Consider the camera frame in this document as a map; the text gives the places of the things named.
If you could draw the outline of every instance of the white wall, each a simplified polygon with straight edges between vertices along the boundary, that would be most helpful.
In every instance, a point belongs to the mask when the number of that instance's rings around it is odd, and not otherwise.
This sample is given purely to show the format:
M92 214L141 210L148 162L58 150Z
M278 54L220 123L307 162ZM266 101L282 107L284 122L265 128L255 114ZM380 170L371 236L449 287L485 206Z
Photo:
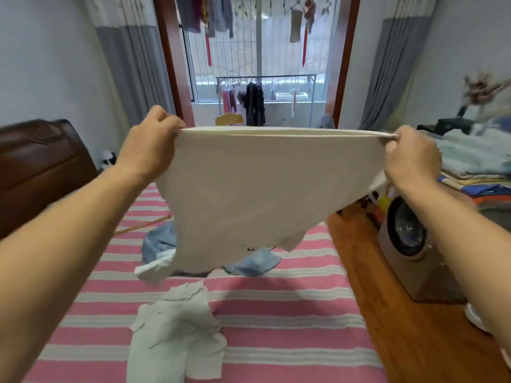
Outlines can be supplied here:
M438 0L404 121L436 123L456 115L463 77L478 69L511 77L511 0ZM509 91L494 107L509 100Z
M357 129L362 120L386 0L360 0L339 128Z
M127 129L84 0L0 0L0 126L68 119L93 159Z
M291 117L291 103L268 102L264 104L266 122L279 122L290 128L306 128L309 125L310 103L297 103L294 118ZM312 111L312 124L324 114L325 102L315 102ZM218 103L192 103L195 126L214 126L215 118L220 115ZM241 108L245 118L246 110Z

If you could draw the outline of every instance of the hand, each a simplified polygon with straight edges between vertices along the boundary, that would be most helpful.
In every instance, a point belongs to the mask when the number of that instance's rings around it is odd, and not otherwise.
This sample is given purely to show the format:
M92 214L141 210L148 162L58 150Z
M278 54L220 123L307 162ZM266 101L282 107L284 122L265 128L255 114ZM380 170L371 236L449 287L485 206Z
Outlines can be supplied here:
M395 134L399 140L385 146L387 178L401 193L435 183L442 168L442 153L435 142L408 125L401 126Z
M147 186L169 167L177 132L185 127L180 118L153 106L142 123L130 129L114 168Z

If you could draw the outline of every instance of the person's left hand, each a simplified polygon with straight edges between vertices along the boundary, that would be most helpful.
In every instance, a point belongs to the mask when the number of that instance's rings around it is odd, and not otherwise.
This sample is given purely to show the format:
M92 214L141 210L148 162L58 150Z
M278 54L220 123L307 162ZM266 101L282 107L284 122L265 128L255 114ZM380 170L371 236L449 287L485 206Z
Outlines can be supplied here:
M185 127L179 117L153 106L142 123L130 129L114 168L141 185L152 183L172 162L174 140Z

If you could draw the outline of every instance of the drying rack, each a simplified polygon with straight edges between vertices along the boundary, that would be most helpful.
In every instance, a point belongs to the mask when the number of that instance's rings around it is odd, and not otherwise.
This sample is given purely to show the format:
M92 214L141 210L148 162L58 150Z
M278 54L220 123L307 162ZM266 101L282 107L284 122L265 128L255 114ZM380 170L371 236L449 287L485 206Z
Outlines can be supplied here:
M263 75L263 76L217 76L217 89L218 91L222 90L222 87L224 87L224 83L227 81L230 81L230 85L233 86L237 83L237 85L242 84L248 84L250 82L257 83L261 85L272 85L272 86L279 86L279 85L285 85L286 83L293 83L293 80L295 80L295 84L298 84L297 82L301 79L304 80L305 83L311 83L312 84L312 93L311 93L311 99L306 100L305 102L310 102L311 104L311 110L309 114L309 128L311 127L312 123L312 112L314 107L314 92L316 91L316 78L317 74L288 74L288 75ZM222 99L221 94L218 94L218 109L220 112L220 115L222 115Z

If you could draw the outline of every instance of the wooden floor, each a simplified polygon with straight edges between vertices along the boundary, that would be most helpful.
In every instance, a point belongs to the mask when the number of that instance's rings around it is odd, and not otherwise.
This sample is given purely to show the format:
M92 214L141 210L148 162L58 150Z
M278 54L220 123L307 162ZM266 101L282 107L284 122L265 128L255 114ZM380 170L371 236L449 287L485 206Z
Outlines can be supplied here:
M461 306L410 300L358 205L328 226L389 382L511 382L497 343Z

